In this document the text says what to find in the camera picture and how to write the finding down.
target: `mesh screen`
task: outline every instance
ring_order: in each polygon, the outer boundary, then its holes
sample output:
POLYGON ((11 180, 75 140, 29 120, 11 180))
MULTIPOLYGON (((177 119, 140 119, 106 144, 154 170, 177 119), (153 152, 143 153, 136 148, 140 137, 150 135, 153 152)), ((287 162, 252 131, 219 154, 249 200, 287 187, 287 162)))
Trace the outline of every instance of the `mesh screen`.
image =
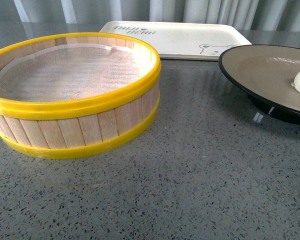
POLYGON ((129 85, 154 66, 127 47, 66 44, 10 62, 0 71, 0 97, 56 102, 108 93, 129 85))

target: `yellow band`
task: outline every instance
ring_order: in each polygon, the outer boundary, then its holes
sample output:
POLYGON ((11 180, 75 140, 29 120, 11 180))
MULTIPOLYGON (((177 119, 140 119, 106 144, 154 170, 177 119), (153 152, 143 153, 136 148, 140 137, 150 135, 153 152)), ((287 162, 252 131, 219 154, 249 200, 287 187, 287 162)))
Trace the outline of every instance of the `yellow band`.
POLYGON ((38 148, 38 147, 25 146, 16 143, 8 139, 1 132, 0 132, 0 137, 8 146, 13 148, 14 150, 36 158, 65 160, 65 159, 78 159, 78 158, 89 157, 120 147, 123 144, 126 144, 127 142, 131 141, 132 139, 140 135, 144 130, 147 129, 147 127, 150 126, 150 124, 155 119, 159 107, 159 100, 160 97, 158 98, 158 101, 152 113, 146 119, 144 119, 139 125, 123 133, 122 135, 114 137, 110 140, 99 142, 88 146, 59 148, 59 149, 38 148))
POLYGON ((161 61, 158 52, 151 45, 142 40, 119 34, 80 32, 38 37, 2 48, 0 49, 0 55, 38 42, 82 36, 117 38, 138 43, 148 48, 155 55, 155 65, 148 74, 138 81, 120 89, 97 96, 58 102, 15 101, 0 97, 0 115, 29 120, 56 120, 87 116, 104 112, 131 102, 147 92, 158 81, 161 70, 161 61))

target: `cartoon bear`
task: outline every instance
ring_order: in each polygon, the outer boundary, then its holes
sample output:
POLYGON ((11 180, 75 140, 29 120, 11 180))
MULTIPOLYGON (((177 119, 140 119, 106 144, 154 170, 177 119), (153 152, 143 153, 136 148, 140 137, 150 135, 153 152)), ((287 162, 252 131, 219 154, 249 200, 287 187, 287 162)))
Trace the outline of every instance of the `cartoon bear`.
POLYGON ((202 51, 200 52, 200 54, 219 56, 225 50, 236 47, 236 46, 235 45, 212 46, 209 44, 201 44, 199 47, 202 48, 202 51))

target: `white tray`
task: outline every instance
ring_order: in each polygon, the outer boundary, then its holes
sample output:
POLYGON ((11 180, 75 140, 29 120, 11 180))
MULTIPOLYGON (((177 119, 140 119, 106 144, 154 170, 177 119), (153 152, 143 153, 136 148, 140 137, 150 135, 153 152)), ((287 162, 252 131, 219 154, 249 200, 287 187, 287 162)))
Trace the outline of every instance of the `white tray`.
POLYGON ((232 26, 221 24, 110 21, 100 32, 143 40, 156 48, 162 59, 218 61, 229 48, 251 45, 232 26))

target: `terrazzo countertop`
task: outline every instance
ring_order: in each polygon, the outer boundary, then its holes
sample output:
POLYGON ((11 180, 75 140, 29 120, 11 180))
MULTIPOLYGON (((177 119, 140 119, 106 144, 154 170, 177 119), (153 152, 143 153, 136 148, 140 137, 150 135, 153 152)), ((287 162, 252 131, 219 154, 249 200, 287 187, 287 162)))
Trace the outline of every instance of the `terrazzo countertop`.
MULTIPOLYGON (((0 22, 0 48, 101 28, 0 22)), ((300 47, 300 32, 242 34, 300 47)), ((217 62, 163 60, 160 91, 151 126, 100 155, 34 158, 0 138, 0 240, 300 240, 300 125, 255 122, 217 62)))

